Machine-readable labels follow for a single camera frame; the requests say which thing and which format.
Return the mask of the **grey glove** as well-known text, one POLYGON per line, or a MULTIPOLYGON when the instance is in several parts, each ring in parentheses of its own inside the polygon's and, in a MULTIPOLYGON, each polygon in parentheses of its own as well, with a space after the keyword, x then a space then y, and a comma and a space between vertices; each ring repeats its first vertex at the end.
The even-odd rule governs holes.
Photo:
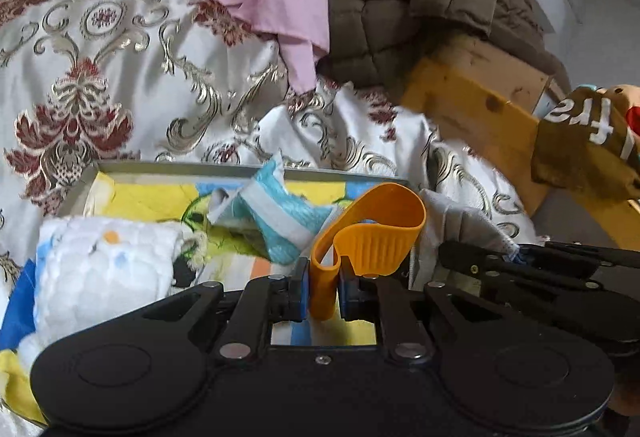
POLYGON ((444 194, 427 189, 421 190, 419 196, 425 205, 426 221, 418 238, 418 258, 409 280, 411 290, 422 290, 434 277, 437 249, 444 242, 461 242, 510 257, 518 253, 518 244, 479 209, 454 202, 444 194))

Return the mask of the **white blue patterned cloth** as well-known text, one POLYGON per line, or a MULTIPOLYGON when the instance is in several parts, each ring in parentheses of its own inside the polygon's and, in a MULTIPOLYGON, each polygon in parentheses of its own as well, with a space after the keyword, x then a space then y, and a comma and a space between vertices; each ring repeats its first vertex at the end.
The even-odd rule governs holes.
POLYGON ((306 255, 341 212, 336 204, 314 205, 288 191, 282 154, 276 153, 247 184, 220 200, 210 200, 207 220, 241 233, 268 261, 285 266, 306 255))

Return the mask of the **orange silicone cup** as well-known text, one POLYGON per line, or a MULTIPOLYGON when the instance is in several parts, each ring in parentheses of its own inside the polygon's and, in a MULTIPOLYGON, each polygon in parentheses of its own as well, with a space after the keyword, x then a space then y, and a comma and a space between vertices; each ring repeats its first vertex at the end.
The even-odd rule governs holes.
POLYGON ((392 275, 410 254, 427 220, 420 196, 406 186, 384 182, 352 202, 314 240, 309 265, 309 312, 333 316, 344 257, 356 275, 392 275))

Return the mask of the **white baby hat blue print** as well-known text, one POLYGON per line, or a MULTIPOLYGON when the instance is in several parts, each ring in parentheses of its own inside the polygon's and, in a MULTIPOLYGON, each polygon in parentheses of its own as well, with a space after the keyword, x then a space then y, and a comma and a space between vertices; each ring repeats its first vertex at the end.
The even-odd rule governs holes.
POLYGON ((68 335, 166 298, 178 285, 175 261, 191 249, 204 263, 206 235, 183 223, 67 216, 43 221, 36 249, 35 331, 17 357, 30 371, 68 335))

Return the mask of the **striped colourful towel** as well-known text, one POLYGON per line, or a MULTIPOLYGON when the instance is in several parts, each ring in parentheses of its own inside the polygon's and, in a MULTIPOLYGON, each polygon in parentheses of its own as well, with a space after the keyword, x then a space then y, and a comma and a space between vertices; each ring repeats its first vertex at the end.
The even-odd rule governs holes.
MULTIPOLYGON (((253 249, 242 235, 214 228, 207 235, 204 265, 196 283, 217 281, 226 291, 243 290, 251 279, 265 275, 290 275, 293 266, 271 264, 253 249)), ((338 310, 328 321, 307 318, 303 322, 278 322, 273 325, 271 342, 293 346, 364 346, 376 342, 374 325, 367 321, 344 321, 338 310)))

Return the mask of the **metal tray with frog painting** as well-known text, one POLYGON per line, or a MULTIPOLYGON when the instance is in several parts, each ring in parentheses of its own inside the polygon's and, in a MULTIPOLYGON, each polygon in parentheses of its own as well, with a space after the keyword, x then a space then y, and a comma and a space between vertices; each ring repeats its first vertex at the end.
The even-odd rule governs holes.
MULTIPOLYGON (((298 177, 290 172, 285 186, 288 191, 306 197, 314 205, 336 204, 346 208, 360 195, 378 185, 376 180, 360 177, 314 176, 304 171, 298 177)), ((196 183, 129 183, 100 171, 93 179, 85 201, 85 214, 127 220, 160 223, 180 221, 192 231, 206 235, 214 228, 206 219, 209 199, 214 192, 230 193, 243 186, 241 180, 196 183)), ((1 327, 1 414, 8 419, 3 436, 37 435, 46 426, 44 418, 28 386, 26 372, 17 357, 22 338, 35 331, 34 293, 35 261, 14 268, 6 274, 4 284, 12 287, 6 294, 6 311, 1 327)))

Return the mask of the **colourful clothes pile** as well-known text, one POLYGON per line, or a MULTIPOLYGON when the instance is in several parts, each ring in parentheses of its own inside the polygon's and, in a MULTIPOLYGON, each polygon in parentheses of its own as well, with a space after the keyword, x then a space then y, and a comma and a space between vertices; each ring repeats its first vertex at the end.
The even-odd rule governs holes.
POLYGON ((539 121, 530 173, 598 200, 637 200, 639 88, 576 88, 539 121))

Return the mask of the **floral satin bedspread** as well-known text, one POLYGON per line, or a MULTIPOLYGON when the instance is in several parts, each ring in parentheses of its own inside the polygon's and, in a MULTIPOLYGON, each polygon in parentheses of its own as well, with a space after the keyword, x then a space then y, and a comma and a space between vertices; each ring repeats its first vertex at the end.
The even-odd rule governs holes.
POLYGON ((1 320, 6 274, 36 259, 98 162, 285 165, 405 178, 536 239, 513 186, 382 89, 298 94, 275 41, 214 0, 1 0, 1 320))

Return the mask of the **wooden bed frame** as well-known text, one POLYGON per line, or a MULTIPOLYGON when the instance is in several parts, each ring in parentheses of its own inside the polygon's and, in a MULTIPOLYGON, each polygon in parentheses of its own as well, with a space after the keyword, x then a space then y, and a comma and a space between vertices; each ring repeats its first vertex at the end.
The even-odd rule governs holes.
POLYGON ((639 205, 593 200, 533 182, 530 160, 544 93, 562 96, 547 74, 458 30, 430 40, 401 98, 422 112, 442 137, 466 142, 515 186, 542 235, 564 242, 639 247, 639 205))

